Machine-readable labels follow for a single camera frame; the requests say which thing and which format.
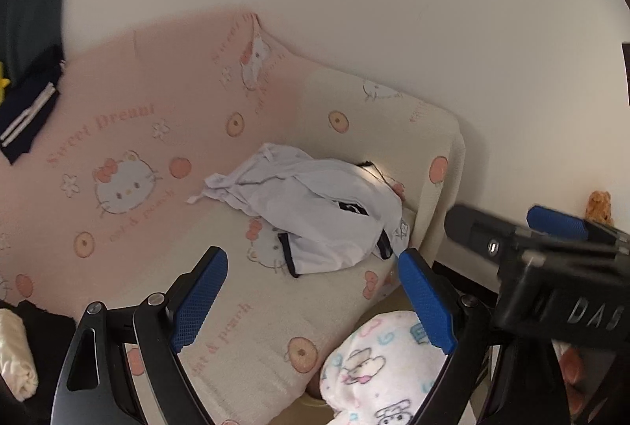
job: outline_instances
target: crumpled white garment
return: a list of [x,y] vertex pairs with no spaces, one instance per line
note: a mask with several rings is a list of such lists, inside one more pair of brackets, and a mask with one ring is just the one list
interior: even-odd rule
[[[409,243],[400,198],[347,162],[317,161],[298,148],[267,143],[229,175],[213,174],[205,182],[188,203],[203,196],[221,200],[288,232],[297,274],[351,267],[375,250],[383,231],[395,255]],[[360,205],[367,215],[338,202]]]
[[7,309],[0,310],[0,374],[18,401],[35,394],[39,379],[24,322]]

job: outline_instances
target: pink fabric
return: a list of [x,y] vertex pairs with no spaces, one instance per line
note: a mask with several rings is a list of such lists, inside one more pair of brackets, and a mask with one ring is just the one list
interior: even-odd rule
[[250,13],[125,34],[69,61],[31,153],[0,161],[0,298],[80,316],[204,213],[186,199],[263,142],[282,143],[315,66]]

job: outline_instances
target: rolled cream cloth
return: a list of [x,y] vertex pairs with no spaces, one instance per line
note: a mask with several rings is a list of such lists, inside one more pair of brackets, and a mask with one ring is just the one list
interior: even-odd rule
[[0,310],[0,374],[18,401],[35,394],[39,380],[24,322],[7,309]]

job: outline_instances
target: black device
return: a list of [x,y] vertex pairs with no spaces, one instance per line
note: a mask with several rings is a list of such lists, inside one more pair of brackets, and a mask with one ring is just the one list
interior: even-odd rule
[[[456,425],[490,345],[500,345],[500,355],[478,424],[570,423],[550,340],[623,353],[630,333],[628,236],[571,219],[586,231],[579,240],[554,237],[464,205],[448,212],[448,238],[499,266],[502,283],[495,309],[473,295],[460,296],[417,250],[400,255],[402,285],[429,339],[448,354],[410,424]],[[65,359],[52,425],[146,423],[124,343],[140,347],[168,425],[213,424],[177,353],[194,340],[227,271],[226,254],[210,248],[165,294],[154,293],[137,307],[118,310],[90,304]]]

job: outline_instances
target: cartoon print blanket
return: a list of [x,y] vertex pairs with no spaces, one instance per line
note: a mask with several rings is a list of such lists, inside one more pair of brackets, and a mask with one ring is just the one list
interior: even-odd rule
[[80,317],[95,299],[130,305],[165,290],[221,246],[228,280],[182,352],[219,422],[267,423],[289,405],[391,265],[371,257],[293,281],[268,225],[222,203],[186,203],[204,177],[228,174],[265,142],[374,162],[415,214],[411,243],[429,260],[459,186],[464,147],[451,115],[292,55],[249,12],[126,33],[68,61],[59,90],[31,152],[13,167],[0,160],[0,298]]

